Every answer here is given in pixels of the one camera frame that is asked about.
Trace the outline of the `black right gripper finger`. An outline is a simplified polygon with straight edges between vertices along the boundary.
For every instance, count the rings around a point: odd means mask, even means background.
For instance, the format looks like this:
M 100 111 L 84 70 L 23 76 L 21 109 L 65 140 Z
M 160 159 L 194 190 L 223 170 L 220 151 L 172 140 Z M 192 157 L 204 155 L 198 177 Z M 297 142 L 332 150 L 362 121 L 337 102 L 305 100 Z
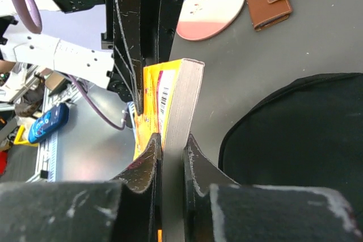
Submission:
M 141 62 L 141 0 L 115 0 L 125 60 L 128 62 L 133 86 L 133 98 L 138 114 L 143 114 L 143 72 Z
M 160 0 L 157 25 L 158 62 L 169 60 L 183 0 Z

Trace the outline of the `orange paperback book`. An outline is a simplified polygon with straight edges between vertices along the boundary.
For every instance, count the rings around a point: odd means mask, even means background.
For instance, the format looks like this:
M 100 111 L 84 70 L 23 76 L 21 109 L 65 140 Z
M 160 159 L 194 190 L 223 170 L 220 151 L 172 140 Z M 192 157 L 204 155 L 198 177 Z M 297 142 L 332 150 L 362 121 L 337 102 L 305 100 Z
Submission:
M 161 136 L 162 240 L 184 241 L 183 150 L 198 102 L 204 63 L 182 58 L 143 69 L 143 114 L 135 117 L 138 158 L 153 133 Z

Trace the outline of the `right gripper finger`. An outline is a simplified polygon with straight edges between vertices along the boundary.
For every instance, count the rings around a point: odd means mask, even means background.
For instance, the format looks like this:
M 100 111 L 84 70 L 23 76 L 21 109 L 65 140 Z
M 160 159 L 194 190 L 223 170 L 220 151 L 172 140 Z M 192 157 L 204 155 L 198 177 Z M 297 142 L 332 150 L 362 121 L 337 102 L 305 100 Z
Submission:
M 183 151 L 186 241 L 361 241 L 350 203 L 330 188 L 240 185 L 190 135 Z
M 2 241 L 156 241 L 161 137 L 111 181 L 1 184 Z

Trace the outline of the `black student backpack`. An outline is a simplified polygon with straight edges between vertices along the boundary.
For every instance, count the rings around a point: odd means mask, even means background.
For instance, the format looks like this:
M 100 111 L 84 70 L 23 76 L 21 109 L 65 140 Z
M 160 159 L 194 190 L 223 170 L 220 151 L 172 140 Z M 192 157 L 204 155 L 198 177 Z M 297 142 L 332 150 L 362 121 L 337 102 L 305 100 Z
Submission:
M 226 134 L 218 165 L 240 184 L 322 186 L 362 198 L 362 74 L 319 74 L 270 94 Z

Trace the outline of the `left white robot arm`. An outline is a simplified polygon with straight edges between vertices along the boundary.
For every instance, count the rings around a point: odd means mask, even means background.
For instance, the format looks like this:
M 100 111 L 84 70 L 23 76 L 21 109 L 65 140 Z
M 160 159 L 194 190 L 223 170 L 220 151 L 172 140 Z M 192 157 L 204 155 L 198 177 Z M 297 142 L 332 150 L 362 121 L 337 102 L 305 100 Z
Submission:
M 50 0 L 69 14 L 105 5 L 102 51 L 44 35 L 40 4 L 11 0 L 18 18 L 1 7 L 1 57 L 83 78 L 133 101 L 143 113 L 143 69 L 169 60 L 184 0 Z M 112 50 L 113 56 L 105 54 Z

